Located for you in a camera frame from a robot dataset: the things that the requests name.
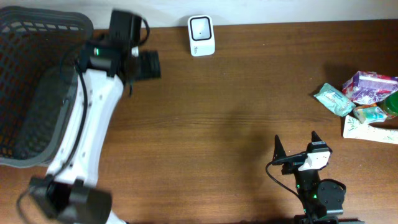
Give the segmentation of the white green cosmetic tube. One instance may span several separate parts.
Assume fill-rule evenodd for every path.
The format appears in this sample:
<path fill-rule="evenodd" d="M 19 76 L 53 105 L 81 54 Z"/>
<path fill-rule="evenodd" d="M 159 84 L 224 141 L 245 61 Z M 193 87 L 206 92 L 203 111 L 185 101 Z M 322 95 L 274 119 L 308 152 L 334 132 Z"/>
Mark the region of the white green cosmetic tube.
<path fill-rule="evenodd" d="M 347 115 L 343 128 L 343 137 L 367 141 L 397 144 L 397 130 L 375 128 L 368 124 L 361 124 L 358 119 Z"/>

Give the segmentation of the teal wet wipes pack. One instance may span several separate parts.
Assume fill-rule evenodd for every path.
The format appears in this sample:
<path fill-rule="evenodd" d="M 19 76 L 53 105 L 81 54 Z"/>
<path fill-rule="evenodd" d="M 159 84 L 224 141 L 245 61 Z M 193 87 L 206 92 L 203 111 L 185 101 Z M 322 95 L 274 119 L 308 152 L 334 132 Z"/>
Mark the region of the teal wet wipes pack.
<path fill-rule="evenodd" d="M 314 97 L 333 114 L 344 117 L 351 113 L 356 105 L 342 92 L 325 83 Z"/>

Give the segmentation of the small teal tissue packet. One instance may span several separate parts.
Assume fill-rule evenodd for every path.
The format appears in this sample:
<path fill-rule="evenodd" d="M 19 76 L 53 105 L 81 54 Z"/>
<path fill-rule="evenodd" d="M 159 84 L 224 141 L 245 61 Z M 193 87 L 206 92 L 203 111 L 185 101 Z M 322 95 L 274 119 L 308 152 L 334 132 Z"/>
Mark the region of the small teal tissue packet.
<path fill-rule="evenodd" d="M 361 124 L 384 122 L 387 115 L 378 105 L 362 105 L 353 110 L 354 116 Z"/>

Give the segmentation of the purple white sanitary pad pack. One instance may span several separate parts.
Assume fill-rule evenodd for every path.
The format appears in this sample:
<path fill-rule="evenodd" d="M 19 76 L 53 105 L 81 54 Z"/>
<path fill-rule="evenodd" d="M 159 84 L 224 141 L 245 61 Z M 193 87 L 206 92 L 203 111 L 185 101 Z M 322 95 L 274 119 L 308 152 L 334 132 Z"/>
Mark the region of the purple white sanitary pad pack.
<path fill-rule="evenodd" d="M 359 105 L 378 103 L 396 91 L 397 77 L 363 71 L 356 72 L 342 88 L 342 93 Z"/>

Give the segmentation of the green lid jar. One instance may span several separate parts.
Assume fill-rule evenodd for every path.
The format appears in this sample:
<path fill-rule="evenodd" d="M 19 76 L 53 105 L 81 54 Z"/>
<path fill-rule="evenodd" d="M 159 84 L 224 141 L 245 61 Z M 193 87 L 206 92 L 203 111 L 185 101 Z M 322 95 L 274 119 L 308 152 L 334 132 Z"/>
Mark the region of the green lid jar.
<path fill-rule="evenodd" d="M 388 96 L 380 105 L 389 119 L 397 117 L 398 92 Z"/>

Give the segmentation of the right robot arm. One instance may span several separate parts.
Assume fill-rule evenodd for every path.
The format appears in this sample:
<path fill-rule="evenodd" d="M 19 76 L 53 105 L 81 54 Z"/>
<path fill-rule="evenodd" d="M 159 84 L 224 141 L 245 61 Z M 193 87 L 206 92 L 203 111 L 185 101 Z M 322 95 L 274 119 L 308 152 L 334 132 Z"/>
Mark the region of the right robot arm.
<path fill-rule="evenodd" d="M 294 223 L 349 224 L 362 223 L 358 219 L 339 219 L 343 214 L 345 184 L 333 179 L 321 179 L 319 171 L 328 165 L 332 149 L 313 131 L 307 149 L 288 156 L 278 136 L 274 138 L 273 158 L 266 165 L 267 175 L 294 194 L 302 204 L 303 215 L 294 216 Z M 295 190 L 282 184 L 269 172 L 270 166 L 281 166 L 282 175 L 294 175 Z"/>

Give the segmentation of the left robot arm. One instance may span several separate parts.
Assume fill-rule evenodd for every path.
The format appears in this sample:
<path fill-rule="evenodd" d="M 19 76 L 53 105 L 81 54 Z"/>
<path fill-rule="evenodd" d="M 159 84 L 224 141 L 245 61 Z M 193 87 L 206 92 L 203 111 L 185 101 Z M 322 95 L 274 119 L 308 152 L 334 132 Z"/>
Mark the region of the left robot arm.
<path fill-rule="evenodd" d="M 44 177 L 32 177 L 29 196 L 60 223 L 120 223 L 109 192 L 99 190 L 98 169 L 109 122 L 124 90 L 160 78 L 159 54 L 141 51 L 150 36 L 139 14 L 113 10 L 108 33 L 86 40 L 75 60 L 77 93 L 60 148 Z"/>

